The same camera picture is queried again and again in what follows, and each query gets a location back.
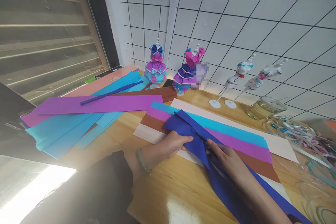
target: paper dress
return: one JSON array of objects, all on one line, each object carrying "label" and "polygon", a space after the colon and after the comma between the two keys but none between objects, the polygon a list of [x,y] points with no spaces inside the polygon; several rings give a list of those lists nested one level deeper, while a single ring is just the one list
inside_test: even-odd
[{"label": "paper dress", "polygon": [[198,52],[192,52],[190,48],[186,50],[184,56],[187,63],[183,64],[175,74],[174,88],[180,92],[187,92],[191,86],[196,87],[202,82],[206,74],[206,67],[199,64],[199,62],[204,53],[205,49],[203,47],[200,47]]},{"label": "paper dress", "polygon": [[150,47],[150,51],[151,59],[147,63],[145,76],[151,83],[160,84],[167,76],[167,68],[162,58],[164,49],[157,43]]}]

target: purple paper strip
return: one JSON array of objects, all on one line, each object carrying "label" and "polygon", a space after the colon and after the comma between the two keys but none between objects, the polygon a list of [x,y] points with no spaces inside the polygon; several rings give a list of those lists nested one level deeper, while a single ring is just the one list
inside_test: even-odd
[{"label": "purple paper strip", "polygon": [[[172,116],[171,114],[168,114],[165,111],[162,111],[162,110],[159,110],[153,107],[149,107],[146,114],[160,121],[163,121],[163,122],[167,122],[168,119]],[[212,129],[208,129],[208,128],[205,128],[205,129],[211,135],[216,137],[224,145],[230,146],[231,148],[236,149],[237,151],[243,152],[263,162],[272,164],[272,156],[271,156],[269,149],[259,147],[252,143],[248,143],[238,138],[225,135],[223,133],[220,133]]]},{"label": "purple paper strip", "polygon": [[153,101],[163,103],[162,95],[106,96],[81,106],[79,103],[93,96],[50,97],[32,114],[84,114],[147,110]]}]

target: purple dress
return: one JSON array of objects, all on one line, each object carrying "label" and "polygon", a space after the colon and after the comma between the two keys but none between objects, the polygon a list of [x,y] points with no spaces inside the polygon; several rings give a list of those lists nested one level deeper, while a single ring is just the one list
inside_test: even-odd
[{"label": "purple dress", "polygon": [[150,62],[147,63],[145,76],[153,84],[162,83],[167,76],[167,68],[163,63],[163,47],[158,48],[156,44],[150,47]]}]

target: hand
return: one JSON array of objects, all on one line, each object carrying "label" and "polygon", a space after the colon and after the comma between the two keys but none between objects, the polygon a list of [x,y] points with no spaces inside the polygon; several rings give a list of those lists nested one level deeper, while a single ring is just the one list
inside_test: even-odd
[{"label": "hand", "polygon": [[193,139],[191,136],[181,136],[176,131],[171,131],[158,145],[162,148],[165,158],[172,158],[179,150],[187,150],[183,144],[191,142]]},{"label": "hand", "polygon": [[251,182],[251,179],[254,178],[253,175],[232,148],[225,145],[218,145],[210,139],[207,139],[207,142],[224,170],[235,183],[239,186],[245,186],[245,183]]}]

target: mannequin base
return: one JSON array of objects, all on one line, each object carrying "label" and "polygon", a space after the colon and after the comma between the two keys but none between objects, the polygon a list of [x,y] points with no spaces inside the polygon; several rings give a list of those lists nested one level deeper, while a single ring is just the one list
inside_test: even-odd
[{"label": "mannequin base", "polygon": [[228,106],[229,108],[232,108],[232,109],[233,108],[235,109],[237,107],[237,105],[230,100],[226,100],[224,103],[225,103],[226,106]]},{"label": "mannequin base", "polygon": [[214,107],[215,109],[219,109],[219,108],[221,107],[221,104],[220,104],[218,101],[216,101],[216,100],[210,100],[210,101],[209,101],[209,104],[210,104],[212,107]]}]

